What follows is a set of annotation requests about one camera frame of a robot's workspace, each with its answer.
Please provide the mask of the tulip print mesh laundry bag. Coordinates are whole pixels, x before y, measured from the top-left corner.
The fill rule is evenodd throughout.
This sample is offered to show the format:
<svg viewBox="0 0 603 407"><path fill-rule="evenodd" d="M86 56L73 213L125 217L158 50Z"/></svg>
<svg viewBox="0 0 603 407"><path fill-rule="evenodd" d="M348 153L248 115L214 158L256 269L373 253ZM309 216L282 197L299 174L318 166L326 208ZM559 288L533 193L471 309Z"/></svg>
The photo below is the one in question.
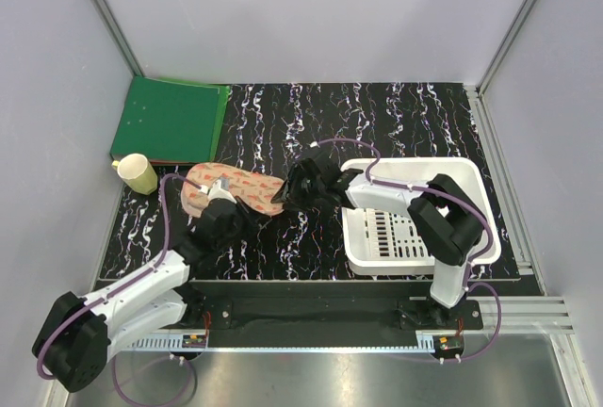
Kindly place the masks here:
<svg viewBox="0 0 603 407"><path fill-rule="evenodd" d="M186 176L197 187L185 182L181 190L181 204L191 217L199 218L209 205L207 197L199 192L199 187L210 187L219 177L227 178L229 190L235 198L239 198L256 212L273 217L284 211L282 204L270 202L284 183L281 178L221 163L205 162L193 166Z"/></svg>

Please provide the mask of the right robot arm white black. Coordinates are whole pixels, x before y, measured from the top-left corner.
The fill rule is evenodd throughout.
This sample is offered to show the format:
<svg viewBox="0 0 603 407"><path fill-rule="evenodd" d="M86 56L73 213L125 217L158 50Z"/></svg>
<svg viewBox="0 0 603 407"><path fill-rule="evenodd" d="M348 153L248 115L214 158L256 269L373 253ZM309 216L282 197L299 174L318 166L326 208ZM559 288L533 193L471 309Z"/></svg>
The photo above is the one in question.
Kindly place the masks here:
<svg viewBox="0 0 603 407"><path fill-rule="evenodd" d="M448 328L462 315L470 268L501 253L477 166L462 157L355 158L312 147L272 198L285 209L341 211L350 269L362 276L431 274L428 317Z"/></svg>

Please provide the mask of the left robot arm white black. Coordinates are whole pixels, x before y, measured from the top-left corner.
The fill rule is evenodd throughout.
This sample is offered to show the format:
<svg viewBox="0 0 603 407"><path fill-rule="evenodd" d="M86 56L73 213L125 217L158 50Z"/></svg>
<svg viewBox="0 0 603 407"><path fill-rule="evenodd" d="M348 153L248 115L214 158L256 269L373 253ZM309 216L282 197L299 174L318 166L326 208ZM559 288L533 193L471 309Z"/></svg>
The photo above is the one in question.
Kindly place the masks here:
<svg viewBox="0 0 603 407"><path fill-rule="evenodd" d="M191 229L144 266L84 296L58 297L32 346L40 376L76 393L146 335L177 323L196 326L204 306L191 280L254 234L261 220L240 199L213 200Z"/></svg>

